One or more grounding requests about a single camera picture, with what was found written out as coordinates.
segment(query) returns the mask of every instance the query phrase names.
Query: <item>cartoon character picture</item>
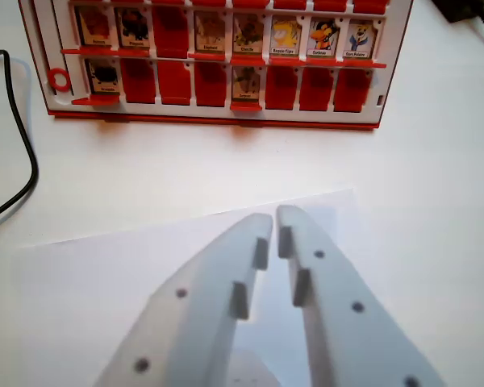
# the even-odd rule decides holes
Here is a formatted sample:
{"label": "cartoon character picture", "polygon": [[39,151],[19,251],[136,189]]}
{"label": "cartoon character picture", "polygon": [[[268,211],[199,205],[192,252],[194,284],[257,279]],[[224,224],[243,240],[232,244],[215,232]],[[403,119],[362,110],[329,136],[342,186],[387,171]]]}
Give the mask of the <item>cartoon character picture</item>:
{"label": "cartoon character picture", "polygon": [[76,6],[75,13],[82,44],[111,45],[110,26],[106,14],[97,6]]}
{"label": "cartoon character picture", "polygon": [[86,69],[92,93],[119,94],[116,68],[108,60],[87,59]]}
{"label": "cartoon character picture", "polygon": [[349,22],[348,41],[344,46],[344,56],[348,58],[371,57],[377,32],[372,21],[352,20]]}
{"label": "cartoon character picture", "polygon": [[339,28],[334,19],[312,20],[307,44],[308,56],[334,56]]}
{"label": "cartoon character picture", "polygon": [[300,37],[301,25],[295,17],[275,16],[271,31],[271,54],[298,55]]}
{"label": "cartoon character picture", "polygon": [[147,18],[136,8],[116,8],[119,41],[123,47],[148,48]]}
{"label": "cartoon character picture", "polygon": [[233,101],[258,101],[260,74],[254,67],[233,68]]}
{"label": "cartoon character picture", "polygon": [[195,49],[224,52],[225,26],[218,12],[195,12]]}
{"label": "cartoon character picture", "polygon": [[260,53],[264,39],[264,24],[255,14],[235,14],[233,17],[233,52]]}

